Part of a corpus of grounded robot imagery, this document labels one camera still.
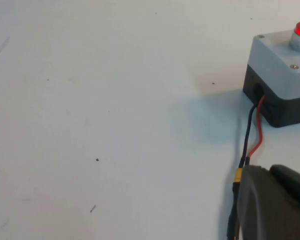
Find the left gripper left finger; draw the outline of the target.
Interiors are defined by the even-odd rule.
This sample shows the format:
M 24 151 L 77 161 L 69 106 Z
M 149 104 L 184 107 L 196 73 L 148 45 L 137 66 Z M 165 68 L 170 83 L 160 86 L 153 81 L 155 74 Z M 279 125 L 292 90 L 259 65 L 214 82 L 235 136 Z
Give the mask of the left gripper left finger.
M 300 240 L 300 205 L 270 169 L 243 168 L 237 214 L 245 240 Z

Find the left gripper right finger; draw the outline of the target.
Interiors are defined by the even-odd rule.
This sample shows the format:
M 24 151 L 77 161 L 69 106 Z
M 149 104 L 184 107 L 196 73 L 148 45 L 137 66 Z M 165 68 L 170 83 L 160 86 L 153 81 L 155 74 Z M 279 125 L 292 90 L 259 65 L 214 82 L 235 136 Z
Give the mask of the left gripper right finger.
M 273 165 L 270 173 L 286 192 L 300 205 L 300 173 L 284 165 Z

